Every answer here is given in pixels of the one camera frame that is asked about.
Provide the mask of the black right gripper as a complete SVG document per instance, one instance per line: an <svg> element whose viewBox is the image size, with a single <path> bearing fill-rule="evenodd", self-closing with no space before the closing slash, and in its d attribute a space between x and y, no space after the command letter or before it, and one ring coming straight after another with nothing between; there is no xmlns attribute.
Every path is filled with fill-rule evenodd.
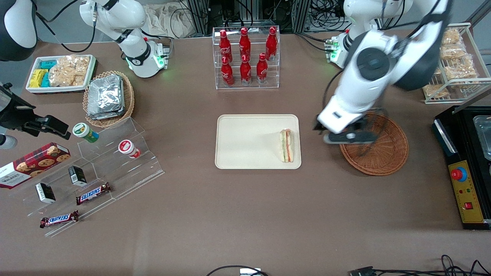
<svg viewBox="0 0 491 276"><path fill-rule="evenodd" d="M63 121L46 115L36 121L33 105L11 92L11 83L1 84L0 125L9 130L18 130L38 137L40 132L52 133L69 140L69 125Z"/></svg>

